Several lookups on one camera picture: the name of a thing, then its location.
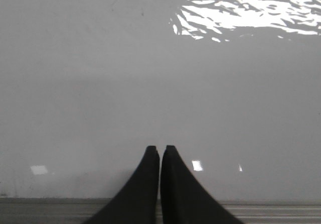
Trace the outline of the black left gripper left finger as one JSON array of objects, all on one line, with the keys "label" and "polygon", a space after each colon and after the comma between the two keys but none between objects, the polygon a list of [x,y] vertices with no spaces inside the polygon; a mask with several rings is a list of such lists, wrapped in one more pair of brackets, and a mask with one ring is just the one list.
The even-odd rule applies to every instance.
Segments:
[{"label": "black left gripper left finger", "polygon": [[126,184],[85,223],[156,223],[158,178],[159,154],[156,146],[147,146]]}]

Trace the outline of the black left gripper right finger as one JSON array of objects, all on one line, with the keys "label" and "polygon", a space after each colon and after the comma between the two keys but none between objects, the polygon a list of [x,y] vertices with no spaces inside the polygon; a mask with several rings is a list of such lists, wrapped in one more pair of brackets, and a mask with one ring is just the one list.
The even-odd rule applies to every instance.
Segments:
[{"label": "black left gripper right finger", "polygon": [[203,188],[172,145],[163,155],[160,198],[163,223],[242,223]]}]

